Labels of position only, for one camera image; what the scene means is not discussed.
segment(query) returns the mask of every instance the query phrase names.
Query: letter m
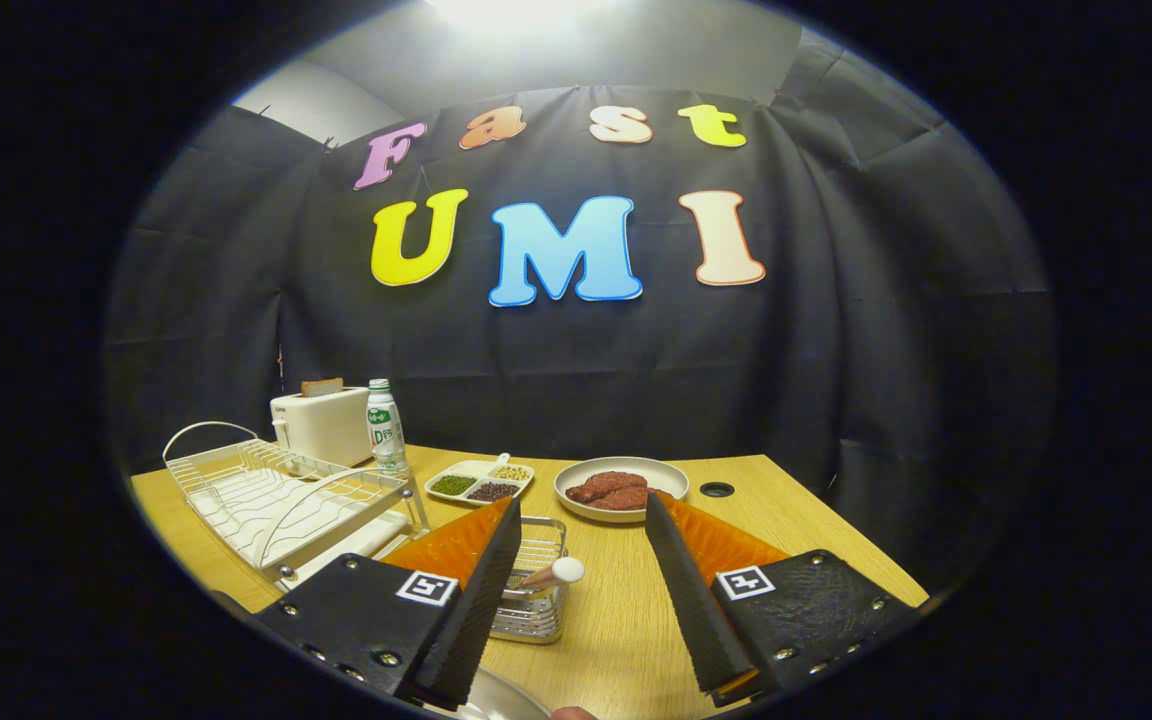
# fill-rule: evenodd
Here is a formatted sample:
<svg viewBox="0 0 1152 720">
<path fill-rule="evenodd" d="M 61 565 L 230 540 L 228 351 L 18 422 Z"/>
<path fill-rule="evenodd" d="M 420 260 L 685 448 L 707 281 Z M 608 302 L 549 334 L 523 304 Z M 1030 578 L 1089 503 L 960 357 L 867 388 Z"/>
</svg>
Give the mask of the letter m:
<svg viewBox="0 0 1152 720">
<path fill-rule="evenodd" d="M 576 283 L 581 300 L 635 300 L 643 283 L 630 272 L 626 219 L 634 210 L 628 197 L 590 197 L 576 211 L 567 234 L 558 234 L 535 202 L 506 205 L 492 213 L 500 225 L 500 283 L 488 293 L 495 306 L 525 305 L 536 300 L 526 281 L 530 262 L 550 300 L 559 300 L 571 282 L 576 264 L 585 259 L 585 276 Z"/>
</svg>

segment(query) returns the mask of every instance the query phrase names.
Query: raw meat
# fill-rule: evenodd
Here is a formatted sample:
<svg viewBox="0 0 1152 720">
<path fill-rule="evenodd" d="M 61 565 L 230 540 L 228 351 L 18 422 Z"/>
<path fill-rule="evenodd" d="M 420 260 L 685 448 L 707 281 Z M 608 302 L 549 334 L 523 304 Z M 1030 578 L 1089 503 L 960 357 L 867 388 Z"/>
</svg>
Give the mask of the raw meat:
<svg viewBox="0 0 1152 720">
<path fill-rule="evenodd" d="M 589 506 L 598 507 L 599 510 L 643 510 L 649 506 L 649 493 L 653 492 L 657 492 L 657 488 L 616 488 L 590 502 Z"/>
<path fill-rule="evenodd" d="M 612 491 L 627 487 L 649 486 L 649 479 L 638 473 L 621 473 L 617 470 L 609 470 L 607 473 L 593 473 L 579 486 L 567 488 L 567 497 L 576 502 L 589 503 L 600 497 L 608 495 Z"/>
</svg>

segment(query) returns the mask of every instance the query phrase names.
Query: dish drying rack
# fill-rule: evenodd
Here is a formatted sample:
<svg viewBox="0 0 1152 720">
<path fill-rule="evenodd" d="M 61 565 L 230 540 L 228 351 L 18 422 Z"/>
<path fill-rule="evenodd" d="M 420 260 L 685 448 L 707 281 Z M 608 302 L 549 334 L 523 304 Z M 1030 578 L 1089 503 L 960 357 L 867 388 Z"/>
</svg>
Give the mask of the dish drying rack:
<svg viewBox="0 0 1152 720">
<path fill-rule="evenodd" d="M 181 435 L 205 425 L 243 430 L 251 439 L 168 460 Z M 162 448 L 162 461 L 188 505 L 215 536 L 282 589 L 305 578 L 314 570 L 312 561 L 328 551 L 335 552 L 326 561 L 339 553 L 358 552 L 349 546 L 366 544 L 369 524 L 374 523 L 372 539 L 377 529 L 387 538 L 387 530 L 396 533 L 379 550 L 359 553 L 374 558 L 430 530 L 410 475 L 351 469 L 310 457 L 263 441 L 241 425 L 220 420 L 189 425 Z M 406 515 L 393 510 L 399 501 Z"/>
<path fill-rule="evenodd" d="M 529 515 L 520 520 L 522 541 L 506 589 L 500 594 L 492 637 L 548 644 L 562 637 L 567 588 L 517 589 L 517 585 L 528 575 L 567 556 L 567 525 L 562 520 Z"/>
</svg>

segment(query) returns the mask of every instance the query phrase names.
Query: toaster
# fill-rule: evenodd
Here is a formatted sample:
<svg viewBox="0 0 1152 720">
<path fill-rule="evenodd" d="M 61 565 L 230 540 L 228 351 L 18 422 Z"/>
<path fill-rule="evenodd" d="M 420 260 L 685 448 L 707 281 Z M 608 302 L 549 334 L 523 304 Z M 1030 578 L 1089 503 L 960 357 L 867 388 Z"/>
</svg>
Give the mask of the toaster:
<svg viewBox="0 0 1152 720">
<path fill-rule="evenodd" d="M 274 397 L 270 415 L 278 445 L 346 468 L 357 465 L 371 457 L 367 395 L 365 387 L 347 387 L 317 397 Z"/>
</svg>

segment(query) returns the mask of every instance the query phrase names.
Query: black backdrop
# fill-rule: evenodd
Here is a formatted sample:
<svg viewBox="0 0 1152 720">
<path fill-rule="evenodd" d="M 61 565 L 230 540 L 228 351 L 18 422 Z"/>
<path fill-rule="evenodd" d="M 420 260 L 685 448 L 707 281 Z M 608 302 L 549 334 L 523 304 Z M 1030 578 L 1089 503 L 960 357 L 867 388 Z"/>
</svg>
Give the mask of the black backdrop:
<svg viewBox="0 0 1152 720">
<path fill-rule="evenodd" d="M 676 111 L 738 118 L 744 147 Z M 518 105 L 526 129 L 461 150 L 465 123 Z M 596 141 L 599 105 L 644 109 L 645 145 Z M 113 418 L 132 470 L 191 420 L 270 437 L 302 379 L 389 377 L 410 442 L 591 457 L 765 452 L 927 588 L 973 560 L 1020 498 L 1049 415 L 1047 286 L 1023 219 L 969 143 L 923 101 L 810 35 L 771 106 L 657 88 L 553 88 L 440 109 L 387 181 L 353 190 L 374 135 L 325 152 L 226 109 L 165 174 L 132 229 L 111 310 Z M 447 263 L 387 287 L 376 211 L 463 187 Z M 744 196 L 761 282 L 695 279 L 677 198 Z M 638 300 L 568 288 L 492 306 L 500 230 L 536 202 L 566 229 L 589 197 L 634 200 Z M 532 270 L 530 281 L 536 285 Z"/>
</svg>

